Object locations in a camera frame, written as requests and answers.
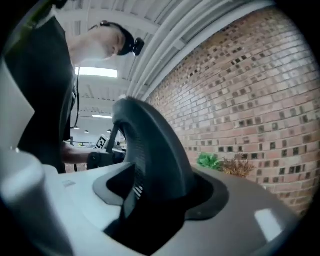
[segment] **man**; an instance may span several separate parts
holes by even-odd
[[[75,103],[75,66],[85,60],[105,60],[134,51],[132,35],[107,21],[67,42],[53,10],[5,56],[8,68],[35,110],[18,147],[42,164],[64,173],[63,163],[86,163],[95,149],[78,149],[70,139],[70,115]]]

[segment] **ceiling light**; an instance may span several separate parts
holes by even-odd
[[[93,116],[94,118],[107,118],[107,119],[112,119],[112,116],[107,116],[107,115],[93,114],[92,116]]]
[[[78,71],[79,71],[79,68],[76,67],[75,68],[76,75],[78,74]],[[108,69],[108,68],[80,67],[79,75],[117,78],[118,71],[115,69]]]

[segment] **forearm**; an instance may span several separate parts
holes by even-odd
[[[100,149],[94,148],[77,148],[64,142],[61,147],[62,162],[65,164],[83,164],[87,162],[90,153],[100,151]]]

